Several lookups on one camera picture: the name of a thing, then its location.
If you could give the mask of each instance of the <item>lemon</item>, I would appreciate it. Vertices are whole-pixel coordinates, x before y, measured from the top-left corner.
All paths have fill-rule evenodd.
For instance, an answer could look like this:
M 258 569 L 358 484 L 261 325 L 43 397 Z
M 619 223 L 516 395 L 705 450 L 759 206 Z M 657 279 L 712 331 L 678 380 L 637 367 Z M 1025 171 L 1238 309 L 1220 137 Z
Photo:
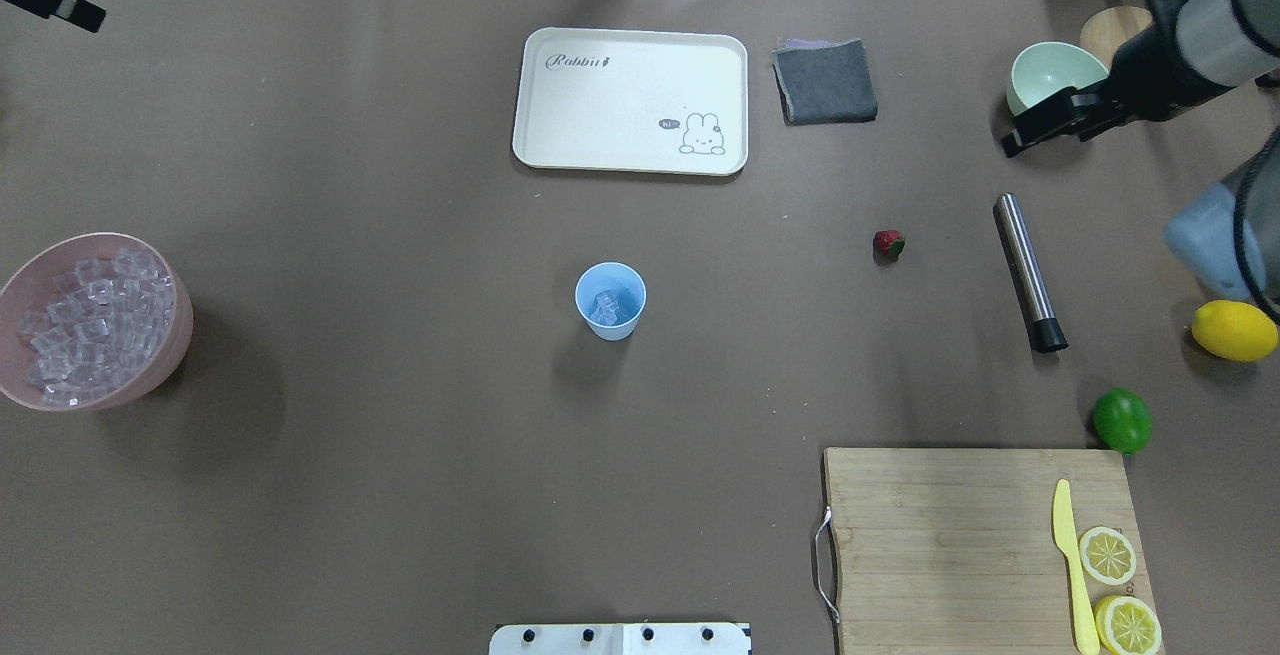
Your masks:
M 1098 640 L 1116 655 L 1155 655 L 1161 633 L 1156 610 L 1137 597 L 1111 595 L 1094 610 Z
M 1108 527 L 1096 527 L 1080 536 L 1080 562 L 1084 572 L 1105 585 L 1124 585 L 1138 571 L 1133 542 Z
M 1196 311 L 1192 336 L 1201 348 L 1238 363 L 1266 358 L 1276 349 L 1276 324 L 1262 310 L 1235 301 L 1212 301 Z

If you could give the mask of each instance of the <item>lemon slice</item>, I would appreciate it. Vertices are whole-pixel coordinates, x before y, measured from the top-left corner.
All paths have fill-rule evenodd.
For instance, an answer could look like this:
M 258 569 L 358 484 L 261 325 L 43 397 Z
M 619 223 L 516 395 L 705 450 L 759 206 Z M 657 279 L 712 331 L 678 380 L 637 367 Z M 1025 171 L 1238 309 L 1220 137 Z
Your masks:
M 1080 563 L 1096 581 L 1124 585 L 1138 569 L 1138 554 L 1120 531 L 1096 527 L 1080 536 Z
M 1115 655 L 1156 655 L 1161 633 L 1156 610 L 1137 597 L 1111 595 L 1098 601 L 1098 640 Z

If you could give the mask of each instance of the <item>ice cube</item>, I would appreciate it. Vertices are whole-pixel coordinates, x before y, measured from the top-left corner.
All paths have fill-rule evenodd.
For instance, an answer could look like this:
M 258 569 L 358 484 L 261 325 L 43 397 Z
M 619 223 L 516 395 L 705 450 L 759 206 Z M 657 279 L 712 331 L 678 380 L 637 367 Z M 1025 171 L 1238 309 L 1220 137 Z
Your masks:
M 97 258 L 84 258 L 76 261 L 76 280 L 81 285 L 88 285 L 88 283 L 95 280 L 101 280 L 102 266 L 97 262 Z
M 160 276 L 155 280 L 147 281 L 148 290 L 154 292 L 156 303 L 160 303 L 161 308 L 169 308 L 173 306 L 177 298 L 177 290 L 174 290 L 173 276 Z
M 88 283 L 84 289 L 88 290 L 88 299 L 91 299 L 93 304 L 99 304 L 99 307 L 101 307 L 101 304 L 110 304 L 111 301 L 115 299 L 115 287 L 111 285 L 110 280 L 105 280 L 105 278 L 104 280 Z
M 591 310 L 591 322 L 603 326 L 618 324 L 618 296 L 617 292 L 604 290 L 595 296 L 595 308 Z
M 115 278 L 113 280 L 116 296 L 137 296 L 142 292 L 142 283 L 133 278 Z
M 87 388 L 97 383 L 97 365 L 77 365 L 67 376 L 67 385 Z
M 101 342 L 82 342 L 76 351 L 74 363 L 77 367 L 79 365 L 101 365 L 105 358 L 106 345 L 102 345 Z M 96 380 L 96 374 L 90 380 Z
M 142 249 L 120 248 L 111 260 L 111 266 L 118 275 L 125 278 L 140 278 L 140 280 L 154 280 L 160 276 L 160 264 L 151 253 Z
M 120 367 L 123 367 L 129 374 L 136 374 L 146 366 L 147 357 L 142 351 L 124 351 L 120 353 Z
M 72 374 L 72 363 L 64 354 L 47 354 L 37 359 L 36 368 L 45 383 L 63 381 Z
M 67 383 L 50 383 L 45 386 L 45 395 L 41 400 L 46 406 L 55 408 L 74 408 L 79 404 L 79 389 L 67 385 Z
M 100 381 L 110 391 L 119 390 L 124 383 L 129 381 L 133 374 L 122 367 L 122 365 L 105 365 L 97 372 L 97 381 Z
M 52 330 L 32 336 L 31 345 L 40 354 L 51 354 L 56 353 L 56 351 L 63 351 L 68 342 L 72 342 L 72 339 L 67 333 L 61 331 L 60 328 L 52 328 Z
M 54 287 L 59 292 L 73 292 L 78 290 L 81 285 L 79 285 L 79 279 L 76 276 L 76 272 L 72 271 L 72 272 L 61 272 L 61 275 L 55 275 Z
M 18 335 L 31 339 L 40 335 L 40 333 L 45 333 L 49 328 L 50 322 L 46 313 L 37 312 L 37 310 L 27 310 L 26 313 L 22 313 L 20 321 L 18 321 Z
M 134 342 L 134 345 L 137 345 L 137 349 L 142 351 L 142 353 L 150 358 L 150 356 L 155 353 L 156 348 L 160 347 L 160 340 L 164 340 L 164 330 L 160 328 L 143 328 L 143 333 L 138 336 L 138 340 Z
M 111 349 L 127 351 L 133 336 L 133 328 L 137 328 L 137 319 L 133 313 L 114 313 L 111 322 Z
M 97 308 L 97 303 L 95 303 L 95 301 L 88 294 L 87 287 L 82 287 L 77 292 L 72 292 L 72 294 L 69 294 L 68 298 L 74 301 L 77 307 L 81 310 L 82 317 L 87 316 L 87 313 L 92 313 L 93 310 Z
M 45 308 L 45 313 L 49 316 L 49 322 L 67 324 L 67 326 L 74 326 L 82 315 L 79 304 L 70 296 L 64 296 L 56 303 L 50 304 Z
M 76 324 L 76 339 L 79 342 L 104 342 L 111 335 L 106 319 L 87 319 Z

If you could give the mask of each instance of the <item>gray cloth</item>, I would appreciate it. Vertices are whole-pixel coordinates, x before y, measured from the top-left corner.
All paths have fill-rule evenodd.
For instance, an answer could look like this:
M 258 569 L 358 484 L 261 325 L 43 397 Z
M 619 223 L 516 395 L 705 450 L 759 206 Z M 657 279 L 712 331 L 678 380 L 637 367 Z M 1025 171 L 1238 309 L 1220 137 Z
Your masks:
M 773 50 L 773 73 L 791 125 L 872 122 L 879 111 L 863 41 Z

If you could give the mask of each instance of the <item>yellow knife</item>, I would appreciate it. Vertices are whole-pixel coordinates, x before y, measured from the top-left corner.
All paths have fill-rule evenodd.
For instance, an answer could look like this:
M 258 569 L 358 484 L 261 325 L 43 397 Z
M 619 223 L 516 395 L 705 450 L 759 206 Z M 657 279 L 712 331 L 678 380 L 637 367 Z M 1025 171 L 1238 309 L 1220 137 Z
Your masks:
M 1075 627 L 1075 650 L 1080 655 L 1098 655 L 1098 628 L 1093 624 L 1089 591 L 1084 588 L 1080 546 L 1075 542 L 1075 514 L 1071 512 L 1071 484 L 1057 481 L 1053 491 L 1053 544 L 1066 555 L 1066 572 L 1071 580 L 1071 624 Z

